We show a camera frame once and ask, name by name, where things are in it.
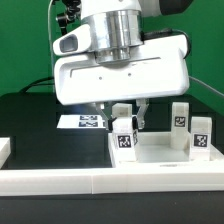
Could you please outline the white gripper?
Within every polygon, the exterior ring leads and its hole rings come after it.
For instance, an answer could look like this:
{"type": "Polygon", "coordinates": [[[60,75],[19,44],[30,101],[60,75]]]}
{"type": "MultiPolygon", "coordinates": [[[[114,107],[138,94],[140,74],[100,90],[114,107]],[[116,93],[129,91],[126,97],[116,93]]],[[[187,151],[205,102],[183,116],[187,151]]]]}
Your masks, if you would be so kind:
{"type": "Polygon", "coordinates": [[[116,120],[110,101],[137,99],[132,125],[143,129],[149,101],[141,98],[181,95],[189,88],[187,50],[186,37],[176,35],[132,48],[123,63],[100,65],[91,53],[60,58],[54,67],[57,98],[64,105],[96,103],[109,131],[116,120]]]}

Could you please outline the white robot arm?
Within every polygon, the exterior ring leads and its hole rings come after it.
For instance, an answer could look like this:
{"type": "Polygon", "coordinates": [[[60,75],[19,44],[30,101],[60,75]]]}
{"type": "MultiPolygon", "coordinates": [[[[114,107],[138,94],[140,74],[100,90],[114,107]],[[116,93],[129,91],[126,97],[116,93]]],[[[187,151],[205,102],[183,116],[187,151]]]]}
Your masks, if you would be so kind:
{"type": "Polygon", "coordinates": [[[136,101],[136,127],[144,127],[147,100],[189,88],[187,35],[165,29],[145,33],[142,19],[184,12],[193,0],[62,0],[64,27],[74,14],[81,25],[53,43],[55,89],[64,105],[136,101]]]}

